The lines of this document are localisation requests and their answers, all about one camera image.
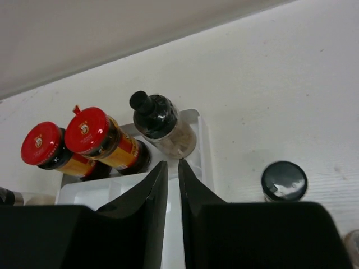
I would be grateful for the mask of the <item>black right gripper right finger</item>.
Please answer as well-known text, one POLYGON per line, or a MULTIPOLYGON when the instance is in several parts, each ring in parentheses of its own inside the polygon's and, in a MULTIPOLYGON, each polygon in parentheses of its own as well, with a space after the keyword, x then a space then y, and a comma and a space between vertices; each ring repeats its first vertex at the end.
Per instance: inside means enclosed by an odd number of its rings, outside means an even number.
POLYGON ((229 203, 178 163, 187 268, 352 268, 335 223, 315 202, 229 203))

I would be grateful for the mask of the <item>red-lid sauce jar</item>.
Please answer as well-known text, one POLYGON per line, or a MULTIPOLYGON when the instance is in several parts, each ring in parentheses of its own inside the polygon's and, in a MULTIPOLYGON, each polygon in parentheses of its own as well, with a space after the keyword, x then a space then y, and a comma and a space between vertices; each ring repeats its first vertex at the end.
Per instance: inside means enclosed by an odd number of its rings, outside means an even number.
POLYGON ((65 132, 53 122, 37 124, 22 143, 23 162, 43 170, 56 170, 81 181, 107 178, 112 168, 69 150, 65 144, 65 132))
POLYGON ((111 116, 97 107, 81 110, 75 106, 73 112, 65 132, 69 150, 100 161, 121 175, 147 171, 151 162, 147 145, 124 132, 111 116))

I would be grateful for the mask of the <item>black-top brown chunk grinder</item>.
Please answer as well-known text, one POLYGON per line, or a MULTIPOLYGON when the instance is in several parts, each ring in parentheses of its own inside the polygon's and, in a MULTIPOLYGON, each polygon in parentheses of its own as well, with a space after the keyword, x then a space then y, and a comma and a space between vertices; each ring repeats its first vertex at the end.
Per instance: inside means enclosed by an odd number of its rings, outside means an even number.
POLYGON ((137 91, 129 103, 134 110, 136 129, 160 152, 173 159, 185 158, 193 152, 196 134, 167 97, 137 91))

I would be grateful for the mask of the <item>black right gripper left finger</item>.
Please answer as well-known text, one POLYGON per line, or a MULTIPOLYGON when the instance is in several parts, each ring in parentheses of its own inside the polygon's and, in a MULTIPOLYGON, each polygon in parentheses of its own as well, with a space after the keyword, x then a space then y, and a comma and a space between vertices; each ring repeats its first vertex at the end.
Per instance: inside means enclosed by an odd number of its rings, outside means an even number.
POLYGON ((2 268, 160 268, 168 165, 127 192, 86 206, 1 207, 2 268))

